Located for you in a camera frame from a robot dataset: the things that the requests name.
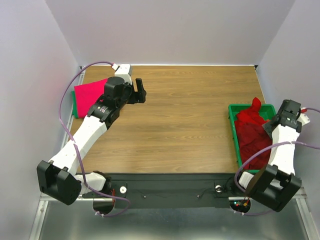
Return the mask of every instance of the white wall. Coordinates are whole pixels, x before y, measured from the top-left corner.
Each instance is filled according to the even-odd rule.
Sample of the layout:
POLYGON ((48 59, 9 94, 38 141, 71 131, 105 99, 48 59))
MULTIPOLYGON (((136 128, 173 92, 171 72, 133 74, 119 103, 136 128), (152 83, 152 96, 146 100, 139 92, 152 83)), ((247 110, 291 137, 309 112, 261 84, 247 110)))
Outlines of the white wall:
MULTIPOLYGON (((292 99, 320 109, 320 1, 297 0, 266 51, 257 73, 268 103, 292 99)), ((311 123, 299 140, 320 146, 320 114, 308 112, 311 123)), ((312 216, 320 231, 320 151, 297 147, 294 167, 302 177, 312 216)))
POLYGON ((25 240, 40 196, 36 167, 61 144, 58 103, 78 64, 43 0, 1 1, 0 32, 0 239, 25 240))
POLYGON ((258 64, 294 0, 46 0, 81 65, 258 64))

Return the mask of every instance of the green cloth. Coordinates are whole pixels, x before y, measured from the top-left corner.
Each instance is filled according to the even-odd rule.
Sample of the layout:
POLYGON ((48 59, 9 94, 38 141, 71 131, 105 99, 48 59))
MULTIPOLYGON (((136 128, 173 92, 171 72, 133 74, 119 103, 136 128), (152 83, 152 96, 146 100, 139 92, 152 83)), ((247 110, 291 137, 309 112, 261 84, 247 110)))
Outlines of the green cloth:
POLYGON ((75 91, 71 92, 72 100, 73 100, 73 109, 72 109, 72 115, 78 119, 78 111, 77 111, 77 102, 76 102, 76 93, 75 91))

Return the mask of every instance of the wooden tabletop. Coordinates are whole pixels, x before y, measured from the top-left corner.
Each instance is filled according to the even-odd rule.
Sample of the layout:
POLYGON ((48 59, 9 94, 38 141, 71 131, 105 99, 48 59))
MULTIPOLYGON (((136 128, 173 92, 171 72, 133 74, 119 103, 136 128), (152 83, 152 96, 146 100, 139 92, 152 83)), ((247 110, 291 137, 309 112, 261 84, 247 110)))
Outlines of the wooden tabletop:
MULTIPOLYGON (((108 66, 86 70, 84 82, 113 76, 108 66)), ((127 104, 84 158, 86 172, 234 173, 228 105, 264 101, 253 66, 134 66, 144 104, 127 104)), ((75 119, 74 134, 82 119, 75 119)))

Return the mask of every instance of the red fabric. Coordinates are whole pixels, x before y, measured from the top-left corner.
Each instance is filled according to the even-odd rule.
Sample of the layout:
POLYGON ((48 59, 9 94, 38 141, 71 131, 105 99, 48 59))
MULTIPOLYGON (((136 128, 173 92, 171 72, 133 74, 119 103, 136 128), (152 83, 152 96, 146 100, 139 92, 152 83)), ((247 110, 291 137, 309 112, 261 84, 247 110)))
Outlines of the red fabric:
MULTIPOLYGON (((237 120, 234 122, 234 125, 242 163, 246 162, 258 151, 272 145, 272 139, 262 127, 262 124, 265 124, 267 121, 259 115, 260 108, 261 102, 255 97, 248 109, 242 110, 236 115, 237 120)), ((268 163, 270 153, 271 150, 268 150, 260 154, 244 169, 261 169, 268 163)))
POLYGON ((90 107, 104 93, 104 86, 107 79, 82 84, 74 87, 75 102, 79 118, 84 118, 90 107))

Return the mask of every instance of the green plastic bin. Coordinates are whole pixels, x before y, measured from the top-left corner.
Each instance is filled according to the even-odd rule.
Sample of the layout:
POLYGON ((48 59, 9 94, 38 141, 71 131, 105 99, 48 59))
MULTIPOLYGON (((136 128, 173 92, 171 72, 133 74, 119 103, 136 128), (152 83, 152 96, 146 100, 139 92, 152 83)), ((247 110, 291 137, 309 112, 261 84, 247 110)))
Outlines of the green plastic bin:
MULTIPOLYGON (((237 137, 237 132, 236 132, 236 126, 235 126, 235 121, 237 120, 237 114, 244 109, 247 109, 251 106, 251 104, 230 104, 229 105, 229 119, 231 123, 231 130, 232 130, 232 135, 233 135, 233 142, 234 142, 234 147, 235 147, 235 154, 236 154, 236 159, 238 162, 238 166, 241 167, 242 161, 241 161, 241 156, 240 156, 240 151, 239 151, 239 143, 238 143, 238 137, 237 137)), ((261 117, 263 117, 264 120, 270 120, 274 115, 276 115, 275 107, 271 104, 262 104, 259 114, 261 117)), ((246 170, 247 172, 251 174, 256 174, 259 169, 257 170, 246 170)))

